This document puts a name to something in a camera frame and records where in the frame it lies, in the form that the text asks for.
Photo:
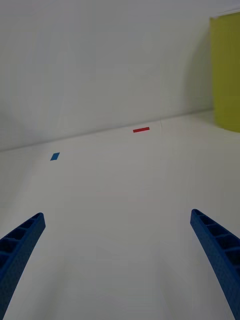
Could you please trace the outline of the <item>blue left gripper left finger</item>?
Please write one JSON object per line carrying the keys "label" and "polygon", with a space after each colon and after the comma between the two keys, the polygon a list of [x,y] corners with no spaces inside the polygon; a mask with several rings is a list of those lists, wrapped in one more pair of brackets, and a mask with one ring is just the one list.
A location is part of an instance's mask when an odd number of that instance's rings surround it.
{"label": "blue left gripper left finger", "polygon": [[0,319],[45,227],[44,214],[39,212],[0,239]]}

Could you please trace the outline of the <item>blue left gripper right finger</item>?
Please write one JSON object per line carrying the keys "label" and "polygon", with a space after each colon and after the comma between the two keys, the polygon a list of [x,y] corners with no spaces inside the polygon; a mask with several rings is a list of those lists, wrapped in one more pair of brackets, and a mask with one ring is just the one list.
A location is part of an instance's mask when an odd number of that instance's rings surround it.
{"label": "blue left gripper right finger", "polygon": [[191,211],[194,230],[236,320],[240,318],[240,239],[197,209]]}

